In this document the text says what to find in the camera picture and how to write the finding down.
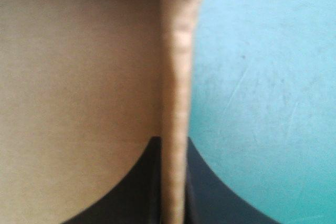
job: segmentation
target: dark curved shape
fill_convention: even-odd
[[[277,224],[235,194],[189,139],[185,224]]]
[[[161,140],[143,154],[109,193],[64,224],[159,224]]]

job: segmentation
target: turquoise wall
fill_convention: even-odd
[[[336,0],[204,0],[190,136],[281,223],[336,223]]]

